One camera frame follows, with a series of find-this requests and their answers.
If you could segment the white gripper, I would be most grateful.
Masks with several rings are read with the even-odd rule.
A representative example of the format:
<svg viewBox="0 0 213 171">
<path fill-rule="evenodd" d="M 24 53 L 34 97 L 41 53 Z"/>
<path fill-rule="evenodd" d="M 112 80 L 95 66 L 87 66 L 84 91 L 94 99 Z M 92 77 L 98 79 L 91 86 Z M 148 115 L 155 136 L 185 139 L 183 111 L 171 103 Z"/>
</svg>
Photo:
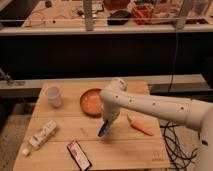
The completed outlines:
<svg viewBox="0 0 213 171">
<path fill-rule="evenodd" d="M 107 121 L 108 125 L 111 126 L 120 115 L 120 108 L 116 105 L 104 103 L 102 106 L 101 115 L 103 121 Z"/>
</svg>

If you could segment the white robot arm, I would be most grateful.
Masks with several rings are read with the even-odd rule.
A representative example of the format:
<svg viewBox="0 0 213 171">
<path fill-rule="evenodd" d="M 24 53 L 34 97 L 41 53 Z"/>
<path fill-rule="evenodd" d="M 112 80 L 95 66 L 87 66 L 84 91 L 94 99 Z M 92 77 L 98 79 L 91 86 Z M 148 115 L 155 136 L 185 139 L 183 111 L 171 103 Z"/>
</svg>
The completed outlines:
<svg viewBox="0 0 213 171">
<path fill-rule="evenodd" d="M 194 171 L 213 171 L 213 103 L 166 96 L 127 92 L 127 83 L 113 78 L 100 92 L 104 124 L 98 136 L 108 132 L 121 108 L 174 122 L 200 133 Z"/>
</svg>

